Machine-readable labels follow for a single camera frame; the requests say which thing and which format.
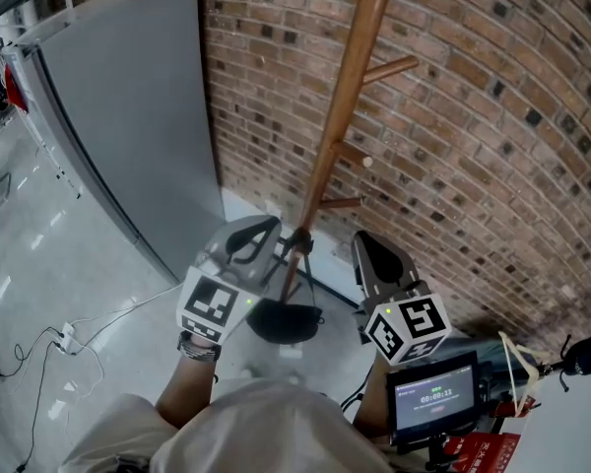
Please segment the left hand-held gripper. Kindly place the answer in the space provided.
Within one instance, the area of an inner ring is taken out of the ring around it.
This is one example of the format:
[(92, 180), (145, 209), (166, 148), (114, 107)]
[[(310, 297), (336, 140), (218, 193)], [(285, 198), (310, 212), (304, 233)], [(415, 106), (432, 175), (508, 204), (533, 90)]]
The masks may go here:
[(188, 268), (177, 324), (213, 344), (224, 343), (261, 301), (281, 232), (281, 220), (272, 215), (220, 227)]

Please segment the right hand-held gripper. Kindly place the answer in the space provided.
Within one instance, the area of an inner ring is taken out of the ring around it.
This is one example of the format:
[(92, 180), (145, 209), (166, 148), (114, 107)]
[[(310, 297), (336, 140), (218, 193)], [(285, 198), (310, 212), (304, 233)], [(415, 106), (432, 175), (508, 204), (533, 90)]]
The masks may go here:
[(442, 297), (420, 278), (410, 254), (387, 238), (361, 230), (352, 241), (363, 334), (391, 366), (432, 354), (451, 334)]

